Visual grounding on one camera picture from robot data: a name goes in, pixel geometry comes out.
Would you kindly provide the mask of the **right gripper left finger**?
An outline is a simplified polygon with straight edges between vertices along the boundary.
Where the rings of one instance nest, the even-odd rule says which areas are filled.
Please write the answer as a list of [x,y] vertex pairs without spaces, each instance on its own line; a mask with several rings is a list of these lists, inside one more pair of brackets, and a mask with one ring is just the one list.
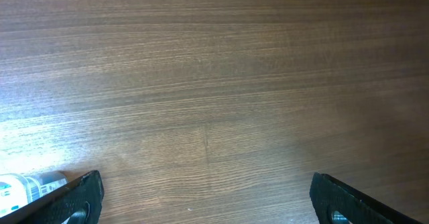
[[1,217],[8,224],[72,224],[99,222],[104,188],[100,172],[90,171],[64,186]]

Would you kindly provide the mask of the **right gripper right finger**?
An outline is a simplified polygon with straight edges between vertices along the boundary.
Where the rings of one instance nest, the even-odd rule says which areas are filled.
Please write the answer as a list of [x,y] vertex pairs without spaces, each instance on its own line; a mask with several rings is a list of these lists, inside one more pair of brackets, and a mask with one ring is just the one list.
[[314,173],[309,194],[320,224],[422,224],[328,174]]

